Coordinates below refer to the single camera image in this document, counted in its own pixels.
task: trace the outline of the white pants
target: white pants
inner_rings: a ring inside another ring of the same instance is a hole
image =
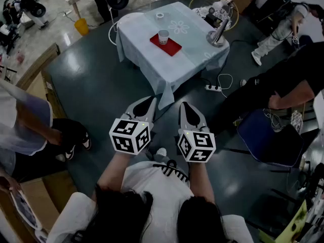
[[[277,39],[284,39],[292,32],[292,23],[290,19],[282,20],[277,29],[272,33]],[[256,54],[263,57],[268,52],[272,51],[283,41],[276,40],[271,35],[260,42],[260,46],[254,50]]]
[[[46,18],[44,16],[38,18],[33,16],[30,12],[24,12],[24,13],[39,27],[42,27],[46,22]]]

